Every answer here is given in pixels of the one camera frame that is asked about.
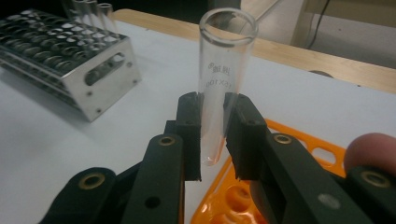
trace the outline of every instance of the brass screw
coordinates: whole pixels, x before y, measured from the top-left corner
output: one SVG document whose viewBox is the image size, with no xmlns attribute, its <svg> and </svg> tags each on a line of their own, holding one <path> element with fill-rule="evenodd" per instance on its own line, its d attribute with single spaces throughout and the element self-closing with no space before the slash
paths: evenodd
<svg viewBox="0 0 396 224">
<path fill-rule="evenodd" d="M 166 136 L 160 139 L 159 144 L 163 147 L 172 146 L 176 142 L 175 138 Z"/>
<path fill-rule="evenodd" d="M 280 144 L 288 145 L 291 143 L 291 138 L 285 134 L 277 134 L 274 136 L 274 140 Z"/>
<path fill-rule="evenodd" d="M 106 178 L 102 173 L 90 173 L 84 175 L 84 177 L 79 180 L 78 186 L 81 189 L 96 189 L 105 182 L 105 179 Z"/>
<path fill-rule="evenodd" d="M 390 181 L 378 172 L 363 171 L 361 172 L 361 178 L 367 183 L 379 188 L 386 189 L 390 187 Z"/>
</svg>

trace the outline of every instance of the metal test tube rack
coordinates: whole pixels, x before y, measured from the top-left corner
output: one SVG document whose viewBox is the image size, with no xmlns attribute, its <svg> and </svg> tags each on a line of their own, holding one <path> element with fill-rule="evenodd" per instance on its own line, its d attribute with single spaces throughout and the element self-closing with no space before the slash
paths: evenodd
<svg viewBox="0 0 396 224">
<path fill-rule="evenodd" d="M 141 77 L 128 36 L 81 27 L 35 9 L 0 20 L 0 64 L 93 121 Z"/>
</svg>

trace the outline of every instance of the power cord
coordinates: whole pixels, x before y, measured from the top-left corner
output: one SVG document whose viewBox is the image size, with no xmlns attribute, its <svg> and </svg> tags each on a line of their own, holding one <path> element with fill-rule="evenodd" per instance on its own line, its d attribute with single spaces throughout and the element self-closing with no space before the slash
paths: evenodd
<svg viewBox="0 0 396 224">
<path fill-rule="evenodd" d="M 322 18 L 323 18 L 324 13 L 326 12 L 326 9 L 327 9 L 327 6 L 329 5 L 329 3 L 330 3 L 330 0 L 327 0 L 327 1 L 326 1 L 326 4 L 324 5 L 324 7 L 323 7 L 323 9 L 322 9 L 322 11 L 320 12 L 320 16 L 319 16 L 318 23 L 317 23 L 317 28 L 316 28 L 316 30 L 315 30 L 314 37 L 312 37 L 311 43 L 309 43 L 309 45 L 308 45 L 308 47 L 307 47 L 308 49 L 311 49 L 311 48 L 312 48 L 312 46 L 313 46 L 314 43 L 315 43 L 315 40 L 317 39 L 318 29 L 319 29 L 319 26 L 320 26 L 320 22 L 321 22 L 321 20 L 322 20 Z"/>
</svg>

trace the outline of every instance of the test tube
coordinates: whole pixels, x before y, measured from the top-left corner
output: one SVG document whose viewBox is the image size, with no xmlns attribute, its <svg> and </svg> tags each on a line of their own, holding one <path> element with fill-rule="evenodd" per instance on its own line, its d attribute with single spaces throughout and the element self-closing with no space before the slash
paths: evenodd
<svg viewBox="0 0 396 224">
<path fill-rule="evenodd" d="M 102 22 L 103 29 L 106 32 L 105 41 L 110 43 L 119 41 L 119 31 L 114 21 L 113 6 L 109 3 L 98 4 L 99 18 Z"/>
<path fill-rule="evenodd" d="M 82 33 L 93 39 L 93 42 L 88 39 L 85 42 L 91 42 L 90 48 L 93 52 L 100 50 L 105 45 L 102 40 L 105 35 L 97 29 L 102 23 L 99 20 L 96 0 L 73 0 L 73 3 L 80 22 L 86 24 Z"/>
<path fill-rule="evenodd" d="M 73 0 L 62 0 L 62 6 L 64 7 L 64 13 L 66 13 L 67 18 L 75 24 L 79 20 L 78 13 L 73 4 Z"/>
<path fill-rule="evenodd" d="M 206 12 L 199 27 L 201 163 L 213 165 L 224 147 L 258 26 L 251 15 L 228 7 Z"/>
</svg>

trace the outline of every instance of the white table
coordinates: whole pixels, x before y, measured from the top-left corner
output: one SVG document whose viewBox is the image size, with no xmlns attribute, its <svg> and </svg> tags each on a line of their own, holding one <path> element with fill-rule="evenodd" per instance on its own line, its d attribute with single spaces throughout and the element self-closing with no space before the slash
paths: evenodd
<svg viewBox="0 0 396 224">
<path fill-rule="evenodd" d="M 143 80 L 93 123 L 0 70 L 0 223 L 37 223 L 78 172 L 116 174 L 142 160 L 149 139 L 198 89 L 198 43 L 127 23 Z M 242 93 L 265 118 L 346 147 L 370 132 L 396 135 L 396 95 L 251 58 Z M 186 223 L 225 159 L 186 184 Z"/>
</svg>

